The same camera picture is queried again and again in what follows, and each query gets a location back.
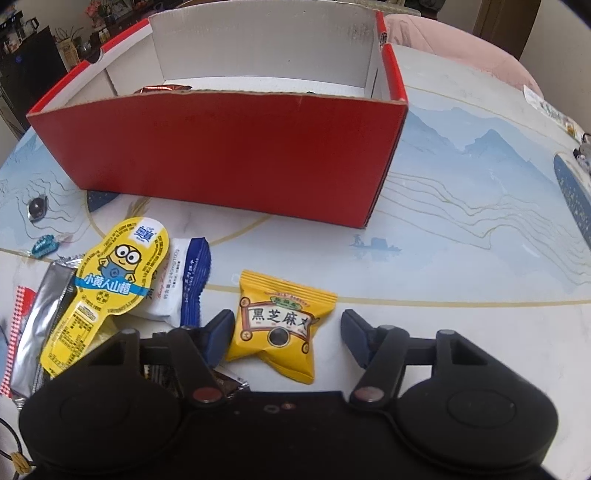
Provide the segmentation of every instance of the pink chair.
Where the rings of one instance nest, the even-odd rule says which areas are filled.
[[[388,42],[433,53],[469,65],[519,90],[527,85],[542,96],[534,78],[515,57],[488,43],[436,20],[412,15],[385,17]]]

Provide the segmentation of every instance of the round table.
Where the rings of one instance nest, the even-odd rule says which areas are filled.
[[[41,281],[47,261],[24,256],[41,235],[67,236],[58,254],[77,255],[124,218],[149,216],[172,237],[209,240],[213,264],[202,294],[205,321],[221,309],[236,310],[245,269],[339,295],[314,338],[314,384],[282,377],[256,358],[229,364],[253,390],[349,395],[362,370],[340,340],[344,309],[413,336],[433,338],[439,329],[453,329],[552,399],[560,425],[544,465],[561,479],[587,478],[591,253],[553,166],[560,155],[580,176],[571,153],[577,145],[513,87],[421,51],[395,52],[410,113],[365,230],[87,193],[29,130],[0,169],[0,321],[9,321],[18,285],[36,290]],[[100,128],[96,133],[93,140],[89,132],[89,148],[93,141],[108,141],[100,138]],[[33,225],[26,205],[38,194],[48,196],[49,211]],[[117,324],[144,336],[167,327],[132,316]],[[429,374],[429,367],[408,368],[402,390]]]

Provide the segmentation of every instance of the blue and white wrapper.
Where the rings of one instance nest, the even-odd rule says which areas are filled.
[[[199,297],[209,278],[212,257],[204,238],[171,238],[168,254],[155,273],[146,298],[130,313],[172,327],[200,325]]]

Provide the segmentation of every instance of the minion cartoon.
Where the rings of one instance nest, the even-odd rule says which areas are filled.
[[[135,269],[142,255],[131,245],[117,245],[106,258],[99,258],[99,272],[105,278],[120,278],[135,283]]]

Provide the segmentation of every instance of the red cardboard box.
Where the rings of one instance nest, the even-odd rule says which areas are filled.
[[[380,12],[233,0],[108,42],[28,114],[81,188],[362,228],[408,101]],[[146,85],[188,92],[134,95]]]

